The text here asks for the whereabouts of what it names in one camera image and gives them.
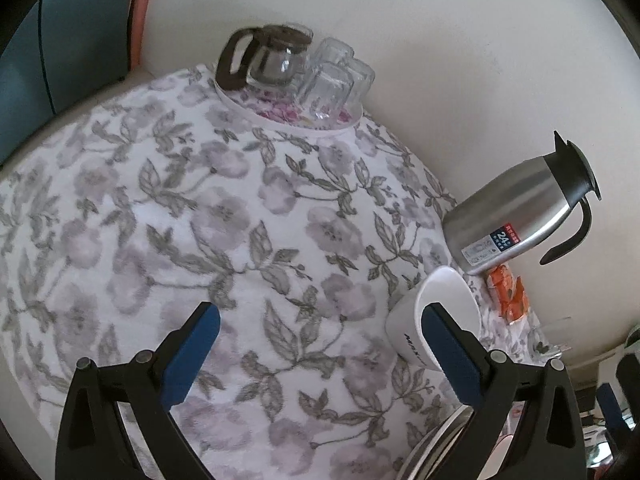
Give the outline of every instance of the white mug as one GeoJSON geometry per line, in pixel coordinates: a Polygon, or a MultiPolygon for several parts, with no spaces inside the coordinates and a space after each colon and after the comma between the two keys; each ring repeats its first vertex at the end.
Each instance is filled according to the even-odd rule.
{"type": "Polygon", "coordinates": [[[393,348],[408,363],[442,370],[422,335],[422,312],[430,303],[440,303],[462,330],[480,335],[480,311],[465,280],[451,267],[438,267],[410,290],[386,318],[386,335],[393,348]]]}

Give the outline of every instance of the coffee pot lid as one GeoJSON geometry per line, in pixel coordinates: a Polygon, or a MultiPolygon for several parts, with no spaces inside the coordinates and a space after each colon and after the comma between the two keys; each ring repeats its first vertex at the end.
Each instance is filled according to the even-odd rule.
{"type": "Polygon", "coordinates": [[[304,52],[311,44],[311,37],[287,25],[265,25],[257,31],[256,38],[271,50],[290,50],[292,54],[304,52]]]}

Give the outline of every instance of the glass cup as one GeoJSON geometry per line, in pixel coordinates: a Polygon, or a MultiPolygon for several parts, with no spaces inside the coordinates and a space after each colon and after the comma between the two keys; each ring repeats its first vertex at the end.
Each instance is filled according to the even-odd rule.
{"type": "Polygon", "coordinates": [[[563,317],[551,323],[541,324],[529,332],[529,349],[544,360],[561,358],[573,347],[574,320],[563,317]]]}
{"type": "Polygon", "coordinates": [[[376,78],[376,73],[368,64],[354,57],[348,57],[341,65],[353,78],[353,89],[345,103],[345,106],[350,107],[362,102],[376,78]]]}
{"type": "Polygon", "coordinates": [[[330,128],[352,88],[351,74],[344,67],[325,61],[313,65],[305,74],[296,101],[318,126],[330,128]]]}
{"type": "Polygon", "coordinates": [[[312,64],[319,64],[323,61],[340,64],[353,57],[353,54],[353,48],[343,41],[335,38],[324,38],[313,56],[312,64]]]}

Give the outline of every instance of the blue gripper pad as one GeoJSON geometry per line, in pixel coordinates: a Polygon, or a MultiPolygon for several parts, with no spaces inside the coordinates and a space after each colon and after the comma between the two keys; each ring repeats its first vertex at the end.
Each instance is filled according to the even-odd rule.
{"type": "Polygon", "coordinates": [[[480,372],[431,305],[422,311],[422,335],[463,404],[482,405],[480,372]]]}
{"type": "Polygon", "coordinates": [[[220,332],[220,313],[210,304],[164,369],[160,403],[166,412],[184,401],[220,332]]]}
{"type": "Polygon", "coordinates": [[[625,419],[622,418],[622,411],[616,399],[616,394],[613,393],[609,383],[600,385],[596,390],[596,398],[609,431],[617,428],[627,428],[625,419]]]}

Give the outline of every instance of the thermos label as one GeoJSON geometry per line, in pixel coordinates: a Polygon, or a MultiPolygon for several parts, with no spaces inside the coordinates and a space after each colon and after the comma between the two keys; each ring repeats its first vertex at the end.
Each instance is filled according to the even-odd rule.
{"type": "Polygon", "coordinates": [[[518,234],[511,224],[505,224],[493,233],[466,246],[462,249],[462,255],[471,265],[478,265],[517,243],[520,243],[518,234]]]}

